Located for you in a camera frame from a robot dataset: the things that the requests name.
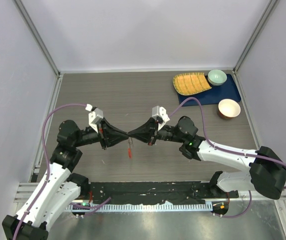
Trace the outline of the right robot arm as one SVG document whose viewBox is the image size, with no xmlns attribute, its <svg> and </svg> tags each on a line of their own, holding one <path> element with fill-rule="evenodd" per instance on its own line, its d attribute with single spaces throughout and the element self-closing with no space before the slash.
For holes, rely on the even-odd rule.
<svg viewBox="0 0 286 240">
<path fill-rule="evenodd" d="M 219 163 L 236 172 L 218 171 L 209 184 L 209 193 L 216 198 L 231 191 L 257 191 L 262 196 L 278 200 L 286 183 L 286 166 L 269 147 L 241 149 L 208 141 L 197 134 L 198 128 L 188 117 L 181 117 L 175 126 L 159 124 L 150 118 L 128 136 L 149 146 L 157 140 L 180 143 L 179 151 L 189 160 Z"/>
</svg>

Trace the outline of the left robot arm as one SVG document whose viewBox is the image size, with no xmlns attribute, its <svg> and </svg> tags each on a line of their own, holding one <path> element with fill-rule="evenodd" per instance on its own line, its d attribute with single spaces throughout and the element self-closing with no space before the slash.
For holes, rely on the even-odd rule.
<svg viewBox="0 0 286 240">
<path fill-rule="evenodd" d="M 7 215 L 2 221 L 6 239 L 46 240 L 68 205 L 76 198 L 83 200 L 89 195 L 89 179 L 73 173 L 82 156 L 78 148 L 100 143 L 106 149 L 128 139 L 126 132 L 113 127 L 105 119 L 96 127 L 81 130 L 73 120 L 60 124 L 58 145 L 41 181 L 24 206 L 14 216 Z"/>
</svg>

